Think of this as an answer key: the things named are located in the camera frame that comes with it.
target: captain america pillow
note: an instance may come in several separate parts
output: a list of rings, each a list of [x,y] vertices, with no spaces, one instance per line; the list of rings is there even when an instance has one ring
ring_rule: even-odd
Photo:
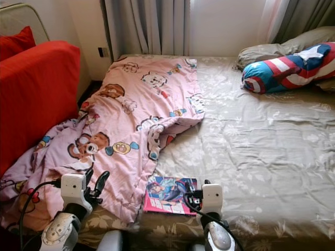
[[[300,53],[255,62],[242,73],[243,86],[255,93],[300,88],[335,76],[335,42],[319,43]]]

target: red cushion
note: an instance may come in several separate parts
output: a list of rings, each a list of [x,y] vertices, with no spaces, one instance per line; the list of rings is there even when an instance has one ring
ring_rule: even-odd
[[[29,26],[19,34],[0,37],[0,61],[36,46]]]
[[[51,41],[0,62],[0,177],[54,125],[77,116],[80,51]]]

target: gray pillow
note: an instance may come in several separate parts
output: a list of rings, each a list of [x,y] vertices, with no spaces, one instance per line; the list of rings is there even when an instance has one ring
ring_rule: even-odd
[[[237,58],[237,68],[241,71],[254,62],[279,58],[300,52],[303,49],[321,42],[335,41],[335,26],[324,26],[307,31],[282,44],[261,44],[243,49]]]
[[[335,77],[315,81],[314,83],[326,92],[335,92]]]

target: pillow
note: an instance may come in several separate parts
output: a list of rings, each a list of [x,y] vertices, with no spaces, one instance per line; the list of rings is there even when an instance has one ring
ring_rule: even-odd
[[[0,37],[0,61],[36,46],[29,26],[19,34]]]
[[[254,62],[290,55],[314,44],[335,41],[335,27],[324,26],[307,31],[282,44],[261,44],[243,49],[237,58],[237,68],[241,71]]]
[[[335,92],[335,77],[326,80],[316,81],[315,84],[325,92]]]
[[[328,42],[293,55],[249,64],[243,70],[242,83],[255,93],[273,93],[334,76],[335,42]]]

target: curtain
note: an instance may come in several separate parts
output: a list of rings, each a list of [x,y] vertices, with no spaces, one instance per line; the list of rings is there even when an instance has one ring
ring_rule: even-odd
[[[290,0],[276,43],[321,26],[335,26],[334,0]]]
[[[271,43],[282,24],[289,0],[266,0],[258,30],[258,44]]]
[[[103,4],[113,60],[132,53],[189,54],[189,0],[104,0]]]

